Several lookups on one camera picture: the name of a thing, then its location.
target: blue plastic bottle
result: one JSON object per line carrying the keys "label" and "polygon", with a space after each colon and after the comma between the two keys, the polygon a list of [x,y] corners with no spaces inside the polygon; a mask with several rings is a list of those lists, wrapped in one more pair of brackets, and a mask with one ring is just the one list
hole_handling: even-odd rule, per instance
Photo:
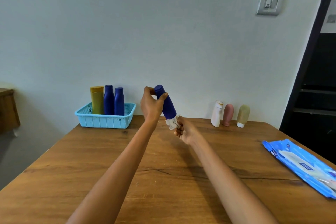
{"label": "blue plastic bottle", "polygon": [[[156,98],[159,99],[162,94],[165,93],[165,90],[163,86],[160,84],[158,86],[155,86],[154,88],[156,92]],[[176,116],[175,107],[173,105],[173,102],[170,99],[170,96],[168,95],[165,102],[163,103],[163,115],[166,117],[167,120],[173,119]]]}
{"label": "blue plastic bottle", "polygon": [[114,115],[114,94],[112,85],[105,85],[104,114]]}
{"label": "blue plastic bottle", "polygon": [[115,88],[114,115],[125,115],[124,88]]}

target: hand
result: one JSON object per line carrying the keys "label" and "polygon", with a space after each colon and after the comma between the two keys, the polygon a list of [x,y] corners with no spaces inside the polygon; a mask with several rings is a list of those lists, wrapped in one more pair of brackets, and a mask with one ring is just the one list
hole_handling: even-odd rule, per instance
{"label": "hand", "polygon": [[166,92],[165,94],[162,94],[158,100],[153,99],[152,96],[156,96],[154,88],[145,87],[140,105],[145,120],[153,120],[157,122],[162,113],[163,102],[167,98],[168,93]]}
{"label": "hand", "polygon": [[179,116],[177,121],[180,128],[175,128],[174,135],[179,137],[186,144],[190,144],[193,140],[202,137],[196,126],[184,117]]}

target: forearm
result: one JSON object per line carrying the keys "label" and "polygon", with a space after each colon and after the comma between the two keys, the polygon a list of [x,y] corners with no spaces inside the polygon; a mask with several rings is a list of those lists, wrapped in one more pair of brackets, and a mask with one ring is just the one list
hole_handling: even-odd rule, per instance
{"label": "forearm", "polygon": [[199,136],[191,143],[233,224],[278,223],[259,198]]}
{"label": "forearm", "polygon": [[115,222],[156,124],[145,121],[69,218],[68,224]]}

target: white tissue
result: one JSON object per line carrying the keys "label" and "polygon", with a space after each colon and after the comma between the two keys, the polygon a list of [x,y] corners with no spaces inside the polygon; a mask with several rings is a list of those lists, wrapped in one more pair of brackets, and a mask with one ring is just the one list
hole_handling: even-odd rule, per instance
{"label": "white tissue", "polygon": [[176,115],[173,119],[166,120],[166,124],[169,126],[170,130],[173,130],[175,128],[180,128],[179,123],[177,122],[177,119],[180,117],[180,115]]}

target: basket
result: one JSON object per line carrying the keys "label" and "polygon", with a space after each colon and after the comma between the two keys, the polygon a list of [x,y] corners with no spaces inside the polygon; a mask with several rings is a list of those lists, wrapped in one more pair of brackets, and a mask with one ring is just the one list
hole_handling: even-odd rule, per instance
{"label": "basket", "polygon": [[88,128],[127,128],[133,118],[137,104],[125,103],[125,116],[92,114],[92,102],[75,112],[82,127]]}

